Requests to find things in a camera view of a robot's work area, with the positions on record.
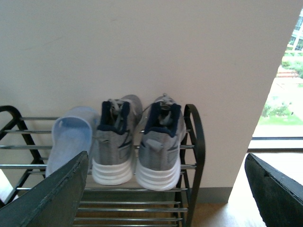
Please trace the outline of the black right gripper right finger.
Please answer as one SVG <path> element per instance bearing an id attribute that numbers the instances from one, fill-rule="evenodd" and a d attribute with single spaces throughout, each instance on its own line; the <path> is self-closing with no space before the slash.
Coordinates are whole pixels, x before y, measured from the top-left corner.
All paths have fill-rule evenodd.
<path id="1" fill-rule="evenodd" d="M 267 227 L 303 225 L 303 186 L 254 154 L 244 163 L 252 196 Z"/>

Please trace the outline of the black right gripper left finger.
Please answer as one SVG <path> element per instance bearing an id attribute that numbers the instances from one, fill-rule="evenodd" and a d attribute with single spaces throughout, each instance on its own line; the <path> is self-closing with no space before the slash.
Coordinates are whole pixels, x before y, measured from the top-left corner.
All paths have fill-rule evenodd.
<path id="1" fill-rule="evenodd" d="M 2 227 L 71 227 L 88 174 L 86 151 L 79 153 L 28 192 L 0 210 Z"/>

